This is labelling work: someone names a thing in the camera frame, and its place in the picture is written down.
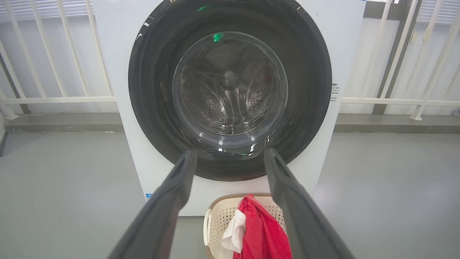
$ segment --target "door glass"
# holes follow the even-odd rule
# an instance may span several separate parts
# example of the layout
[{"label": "door glass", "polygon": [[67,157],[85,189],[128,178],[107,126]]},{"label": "door glass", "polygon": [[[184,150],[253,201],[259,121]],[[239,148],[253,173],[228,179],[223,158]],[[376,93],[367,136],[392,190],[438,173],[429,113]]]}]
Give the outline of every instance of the door glass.
[{"label": "door glass", "polygon": [[247,145],[273,130],[288,96],[275,52],[236,31],[193,44],[177,65],[172,87],[185,126],[206,143],[227,147]]}]

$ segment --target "white wall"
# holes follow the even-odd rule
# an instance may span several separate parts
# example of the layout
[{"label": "white wall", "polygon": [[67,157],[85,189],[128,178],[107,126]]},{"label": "white wall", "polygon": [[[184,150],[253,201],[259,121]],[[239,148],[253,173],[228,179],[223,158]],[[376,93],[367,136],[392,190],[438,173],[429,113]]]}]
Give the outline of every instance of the white wall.
[{"label": "white wall", "polygon": [[[75,67],[70,47],[65,36],[60,18],[43,19],[46,36],[51,45],[57,71],[69,96],[84,96],[83,86]],[[83,74],[93,96],[108,96],[104,71],[99,61],[94,37],[88,17],[68,17],[70,31],[75,43]],[[34,20],[19,21],[19,27],[26,41],[35,69],[48,97],[61,97],[58,83],[45,52],[40,33]],[[0,40],[2,41],[13,69],[18,77],[26,97],[40,97],[36,84],[27,66],[22,49],[14,34],[11,23],[0,24]],[[0,85],[7,97],[14,98],[6,76],[0,72]],[[115,103],[84,103],[84,104],[30,104],[34,113],[40,112],[118,112]],[[14,107],[16,113],[22,113],[19,106]]]},{"label": "white wall", "polygon": [[[359,97],[361,91],[362,83],[364,81],[364,76],[368,63],[370,60],[370,55],[372,53],[376,36],[379,30],[380,19],[373,18],[364,18],[362,23],[361,31],[361,41],[359,46],[359,51],[356,56],[355,65],[351,75],[351,79],[347,88],[345,89],[344,97]],[[384,39],[382,42],[382,47],[377,57],[374,70],[372,71],[372,77],[370,80],[370,86],[366,97],[377,97],[377,92],[380,87],[380,82],[383,78],[385,72],[385,67],[390,56],[390,51],[396,36],[396,31],[399,26],[398,21],[388,20],[385,27]],[[420,24],[420,26],[414,31],[418,33],[418,40],[412,45],[409,44],[406,55],[404,57],[401,70],[399,71],[398,78],[395,83],[395,87],[391,94],[391,98],[402,98],[405,85],[408,81],[412,68],[414,66],[415,60],[419,53],[419,50],[422,45],[423,33],[427,27],[427,24]],[[420,77],[416,80],[413,87],[413,91],[409,93],[410,99],[419,99],[421,94],[426,86],[428,78],[430,77],[431,71],[434,67],[434,64],[438,58],[438,55],[441,51],[441,48],[444,45],[444,41],[447,37],[447,32],[449,26],[436,25],[433,33],[431,35],[431,40],[427,50],[427,55],[424,59],[424,64],[422,65],[422,70],[420,72]],[[455,69],[457,68],[460,60],[460,36],[457,36],[457,39],[454,44],[454,48],[451,52],[451,56],[448,60],[448,63],[443,71],[443,75],[438,82],[437,88],[433,91],[431,98],[433,100],[440,100],[446,91],[447,86],[454,75]],[[451,93],[449,100],[460,100],[460,80],[457,82],[454,90]],[[341,113],[372,113],[373,105],[371,104],[342,104],[340,112]],[[405,106],[405,105],[388,105],[386,112],[387,114],[412,114],[414,112],[415,106]],[[438,107],[438,106],[428,106],[424,114],[438,114],[438,115],[450,115],[450,112],[454,107]]]}]

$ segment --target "basket handle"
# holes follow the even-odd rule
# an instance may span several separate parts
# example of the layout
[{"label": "basket handle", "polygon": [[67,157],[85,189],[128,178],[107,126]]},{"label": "basket handle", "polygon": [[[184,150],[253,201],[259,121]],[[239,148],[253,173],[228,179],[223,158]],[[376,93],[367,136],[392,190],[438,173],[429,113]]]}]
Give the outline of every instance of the basket handle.
[{"label": "basket handle", "polygon": [[211,210],[208,210],[206,214],[204,215],[204,221],[203,221],[203,240],[204,240],[204,245],[207,246],[207,242],[209,240],[209,225],[211,223],[211,219],[209,218],[209,213]]}]

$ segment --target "window blind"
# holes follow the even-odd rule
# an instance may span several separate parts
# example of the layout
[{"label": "window blind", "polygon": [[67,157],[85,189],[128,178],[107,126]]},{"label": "window blind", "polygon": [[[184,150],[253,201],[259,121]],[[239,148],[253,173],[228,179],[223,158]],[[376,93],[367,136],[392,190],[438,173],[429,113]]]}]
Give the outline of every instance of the window blind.
[{"label": "window blind", "polygon": [[[35,0],[35,3],[42,18],[60,17],[56,0]],[[66,16],[88,14],[85,0],[62,0],[62,3]],[[16,20],[35,19],[29,0],[10,0],[10,4]],[[5,3],[0,0],[0,23],[9,21],[10,17],[6,11]]]},{"label": "window blind", "polygon": [[[417,15],[418,23],[429,23],[437,0],[423,0]],[[444,0],[436,24],[451,25],[460,7],[460,0]]]}]

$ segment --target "red cloth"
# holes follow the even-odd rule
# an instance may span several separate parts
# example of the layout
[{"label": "red cloth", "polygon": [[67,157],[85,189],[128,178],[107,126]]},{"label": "red cloth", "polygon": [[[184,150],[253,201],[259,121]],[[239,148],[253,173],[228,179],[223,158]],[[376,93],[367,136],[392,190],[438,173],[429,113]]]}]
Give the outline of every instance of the red cloth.
[{"label": "red cloth", "polygon": [[241,200],[238,209],[246,215],[243,250],[233,259],[291,259],[288,237],[276,219],[252,194]]}]

